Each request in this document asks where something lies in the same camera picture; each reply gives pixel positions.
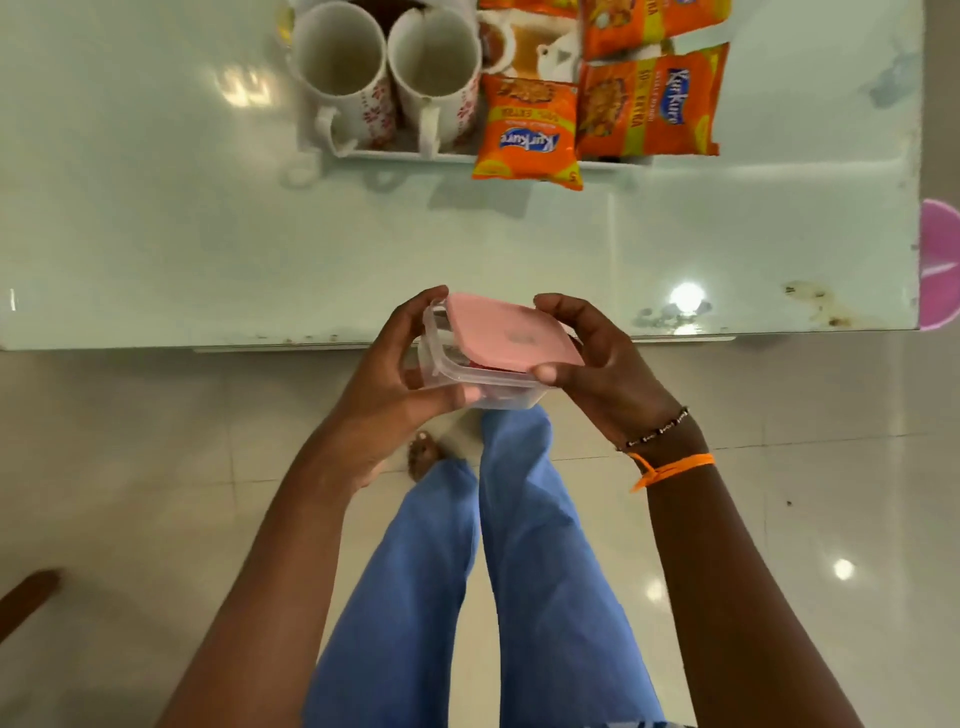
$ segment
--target person's left hand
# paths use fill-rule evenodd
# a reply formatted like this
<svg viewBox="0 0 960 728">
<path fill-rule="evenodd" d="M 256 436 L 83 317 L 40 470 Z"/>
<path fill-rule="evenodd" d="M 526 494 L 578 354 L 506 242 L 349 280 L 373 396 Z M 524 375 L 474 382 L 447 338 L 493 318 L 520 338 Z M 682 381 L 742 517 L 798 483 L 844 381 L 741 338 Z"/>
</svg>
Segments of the person's left hand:
<svg viewBox="0 0 960 728">
<path fill-rule="evenodd" d="M 480 389 L 469 385 L 422 389 L 419 370 L 402 370 L 403 355 L 423 333 L 423 311 L 447 292 L 445 285 L 430 288 L 394 310 L 291 470 L 309 468 L 325 489 L 352 495 L 427 420 L 480 399 Z"/>
</svg>

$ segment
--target black beaded bracelet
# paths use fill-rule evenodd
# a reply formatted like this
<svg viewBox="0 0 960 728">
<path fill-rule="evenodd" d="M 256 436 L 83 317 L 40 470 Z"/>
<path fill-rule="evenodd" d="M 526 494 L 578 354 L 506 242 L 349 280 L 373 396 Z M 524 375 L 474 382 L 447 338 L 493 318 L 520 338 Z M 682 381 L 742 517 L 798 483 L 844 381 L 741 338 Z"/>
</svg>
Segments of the black beaded bracelet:
<svg viewBox="0 0 960 728">
<path fill-rule="evenodd" d="M 644 436 L 641 437 L 639 440 L 632 440 L 631 442 L 627 443 L 627 444 L 623 447 L 623 450 L 626 451 L 626 450 L 628 450 L 628 449 L 635 448 L 637 445 L 646 445 L 647 443 L 649 443 L 649 442 L 650 442 L 651 440 L 653 440 L 654 438 L 660 437 L 660 436 L 661 436 L 664 432 L 666 432 L 667 430 L 671 430 L 671 429 L 673 429 L 674 427 L 676 427 L 677 425 L 679 425 L 679 424 L 680 424 L 681 422 L 683 422 L 687 417 L 689 417 L 689 415 L 690 415 L 690 408 L 689 408 L 689 407 L 684 407 L 682 410 L 680 410 L 680 414 L 677 415 L 675 418 L 673 418 L 673 419 L 672 419 L 670 422 L 668 422 L 666 425 L 664 425 L 663 427 L 659 427 L 659 428 L 655 429 L 655 430 L 654 430 L 653 432 L 651 432 L 649 435 L 644 435 Z"/>
</svg>

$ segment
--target pant leg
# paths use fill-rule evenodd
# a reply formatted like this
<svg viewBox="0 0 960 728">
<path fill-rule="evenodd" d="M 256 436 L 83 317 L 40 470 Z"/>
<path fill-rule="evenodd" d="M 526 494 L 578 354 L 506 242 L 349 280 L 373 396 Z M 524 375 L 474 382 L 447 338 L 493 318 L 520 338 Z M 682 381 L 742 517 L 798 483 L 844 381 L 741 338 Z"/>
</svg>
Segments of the pant leg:
<svg viewBox="0 0 960 728">
<path fill-rule="evenodd" d="M 501 726 L 663 720 L 623 608 L 549 461 L 546 413 L 490 411 L 483 433 L 480 522 L 500 622 Z"/>
<path fill-rule="evenodd" d="M 479 542 L 477 481 L 443 460 L 407 494 L 317 664 L 304 726 L 446 726 L 457 616 Z"/>
</svg>

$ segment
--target orange wristband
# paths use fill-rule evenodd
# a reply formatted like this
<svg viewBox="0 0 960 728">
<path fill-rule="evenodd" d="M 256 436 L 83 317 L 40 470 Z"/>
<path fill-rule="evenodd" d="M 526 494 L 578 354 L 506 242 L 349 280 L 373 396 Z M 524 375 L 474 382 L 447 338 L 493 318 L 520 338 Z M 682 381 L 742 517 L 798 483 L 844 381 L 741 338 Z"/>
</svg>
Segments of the orange wristband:
<svg viewBox="0 0 960 728">
<path fill-rule="evenodd" d="M 636 482 L 636 485 L 631 489 L 631 493 L 636 493 L 639 490 L 646 488 L 648 485 L 653 485 L 654 483 L 659 483 L 661 480 L 666 480 L 668 477 L 673 477 L 674 475 L 679 475 L 680 473 L 686 473 L 687 471 L 693 470 L 694 468 L 699 468 L 702 465 L 716 465 L 716 460 L 713 458 L 713 455 L 706 453 L 702 455 L 690 455 L 685 457 L 683 460 L 678 460 L 675 463 L 669 463 L 664 465 L 662 468 L 654 468 L 650 463 L 644 460 L 642 457 L 637 455 L 635 452 L 628 452 L 636 462 L 643 466 L 644 473 L 643 477 Z"/>
</svg>

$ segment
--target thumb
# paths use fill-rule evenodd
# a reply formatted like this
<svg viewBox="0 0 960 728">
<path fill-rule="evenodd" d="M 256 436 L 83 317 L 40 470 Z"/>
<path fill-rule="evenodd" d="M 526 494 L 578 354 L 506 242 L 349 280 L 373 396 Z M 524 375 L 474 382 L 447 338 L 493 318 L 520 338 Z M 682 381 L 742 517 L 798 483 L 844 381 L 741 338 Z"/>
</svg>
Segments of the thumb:
<svg viewBox="0 0 960 728">
<path fill-rule="evenodd" d="M 538 364 L 530 374 L 542 384 L 571 392 L 600 394 L 600 377 L 590 367 L 577 364 Z"/>
<path fill-rule="evenodd" d="M 469 407 L 483 397 L 483 390 L 474 384 L 448 384 L 445 387 L 417 389 L 407 395 L 407 413 L 419 427 L 427 420 Z"/>
</svg>

